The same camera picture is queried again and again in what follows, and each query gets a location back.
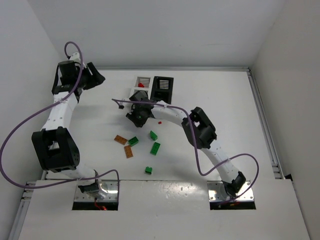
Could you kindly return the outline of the green slope lego brick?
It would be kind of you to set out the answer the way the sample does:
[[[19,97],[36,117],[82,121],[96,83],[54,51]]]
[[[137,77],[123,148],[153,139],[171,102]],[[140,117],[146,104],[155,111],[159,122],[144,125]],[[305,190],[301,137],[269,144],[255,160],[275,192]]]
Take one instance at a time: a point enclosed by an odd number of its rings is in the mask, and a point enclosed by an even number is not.
[[[153,141],[156,141],[158,139],[158,135],[155,132],[153,132],[152,130],[150,131],[149,135]]]

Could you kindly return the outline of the green square lego brick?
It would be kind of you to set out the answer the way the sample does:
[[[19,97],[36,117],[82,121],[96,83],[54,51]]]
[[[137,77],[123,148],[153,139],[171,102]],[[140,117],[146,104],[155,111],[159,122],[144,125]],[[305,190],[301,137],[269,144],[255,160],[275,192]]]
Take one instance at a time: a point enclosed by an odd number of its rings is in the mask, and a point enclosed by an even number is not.
[[[139,139],[138,139],[136,136],[134,136],[133,138],[131,138],[131,139],[128,140],[128,144],[129,144],[131,147],[135,146],[135,145],[138,144],[138,143],[139,143]]]

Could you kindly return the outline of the brown lego plate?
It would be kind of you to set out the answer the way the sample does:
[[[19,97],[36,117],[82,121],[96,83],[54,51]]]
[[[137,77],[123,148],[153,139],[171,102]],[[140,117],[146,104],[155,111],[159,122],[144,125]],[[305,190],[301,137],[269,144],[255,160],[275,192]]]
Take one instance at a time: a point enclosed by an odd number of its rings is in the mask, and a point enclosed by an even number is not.
[[[124,146],[124,152],[127,159],[132,158],[134,156],[132,152],[132,147],[130,145]]]
[[[115,138],[114,138],[114,140],[115,140],[117,143],[121,144],[121,145],[126,145],[126,143],[128,142],[128,140],[127,140],[126,138],[124,138],[124,137],[122,137],[122,136],[120,136],[120,135],[116,135]]]

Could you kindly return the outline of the green lego plate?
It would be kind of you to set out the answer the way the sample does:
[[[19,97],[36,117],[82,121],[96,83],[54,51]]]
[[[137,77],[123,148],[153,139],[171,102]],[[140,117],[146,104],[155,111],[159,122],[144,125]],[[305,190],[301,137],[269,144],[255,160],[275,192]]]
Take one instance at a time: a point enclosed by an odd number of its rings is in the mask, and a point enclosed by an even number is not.
[[[157,155],[158,151],[159,151],[159,148],[160,148],[161,144],[158,143],[158,142],[155,142],[152,147],[151,147],[151,150],[150,150],[150,153],[154,156]]]

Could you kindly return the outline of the small green lego brick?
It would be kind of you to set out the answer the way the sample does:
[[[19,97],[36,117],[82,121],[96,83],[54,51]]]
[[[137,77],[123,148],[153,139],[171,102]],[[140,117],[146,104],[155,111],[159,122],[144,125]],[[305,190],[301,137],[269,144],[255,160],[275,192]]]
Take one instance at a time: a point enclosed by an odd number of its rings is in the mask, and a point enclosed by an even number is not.
[[[152,168],[152,167],[149,167],[149,166],[146,166],[144,172],[145,172],[146,174],[151,175],[152,172],[153,172],[153,168]]]

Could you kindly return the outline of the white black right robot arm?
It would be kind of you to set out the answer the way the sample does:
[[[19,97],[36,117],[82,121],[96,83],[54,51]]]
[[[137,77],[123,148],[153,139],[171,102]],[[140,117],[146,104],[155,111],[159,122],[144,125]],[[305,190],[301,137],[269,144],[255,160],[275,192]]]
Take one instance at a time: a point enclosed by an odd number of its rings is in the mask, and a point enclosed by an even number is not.
[[[202,108],[195,107],[190,112],[185,109],[148,98],[144,90],[138,90],[129,97],[131,110],[126,117],[138,128],[143,127],[149,118],[165,120],[183,128],[188,142],[194,147],[197,170],[201,176],[217,170],[226,193],[235,198],[245,184],[244,174],[238,170],[224,153],[217,141],[216,128]],[[202,151],[213,164],[213,170],[201,171],[198,151]]]

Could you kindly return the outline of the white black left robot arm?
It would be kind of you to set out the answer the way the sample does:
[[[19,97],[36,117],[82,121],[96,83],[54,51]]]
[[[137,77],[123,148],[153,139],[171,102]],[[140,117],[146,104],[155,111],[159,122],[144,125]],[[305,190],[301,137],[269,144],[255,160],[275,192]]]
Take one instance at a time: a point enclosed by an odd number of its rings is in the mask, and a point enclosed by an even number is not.
[[[96,178],[97,171],[80,161],[80,151],[69,126],[82,92],[102,84],[104,80],[105,77],[91,62],[84,67],[80,66],[79,60],[58,63],[51,91],[55,106],[41,130],[31,136],[43,170],[79,180],[80,191],[99,200],[107,195],[107,190]]]

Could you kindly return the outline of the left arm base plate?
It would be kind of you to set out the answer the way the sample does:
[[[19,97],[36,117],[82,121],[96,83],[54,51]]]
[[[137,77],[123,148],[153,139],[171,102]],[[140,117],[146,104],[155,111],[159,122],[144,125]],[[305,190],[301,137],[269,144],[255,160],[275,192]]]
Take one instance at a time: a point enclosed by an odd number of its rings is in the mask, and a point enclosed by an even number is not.
[[[79,203],[116,203],[119,184],[116,180],[98,180],[90,185],[78,185],[74,201]]]

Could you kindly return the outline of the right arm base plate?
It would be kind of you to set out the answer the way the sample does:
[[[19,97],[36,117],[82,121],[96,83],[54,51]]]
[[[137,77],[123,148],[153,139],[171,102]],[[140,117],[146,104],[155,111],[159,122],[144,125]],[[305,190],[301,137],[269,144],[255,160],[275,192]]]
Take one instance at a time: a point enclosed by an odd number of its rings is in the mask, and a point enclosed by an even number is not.
[[[230,200],[233,197],[232,194],[235,194],[236,202],[253,202],[255,199],[250,181],[246,181],[238,192],[228,189],[222,181],[208,181],[207,187],[211,203]]]

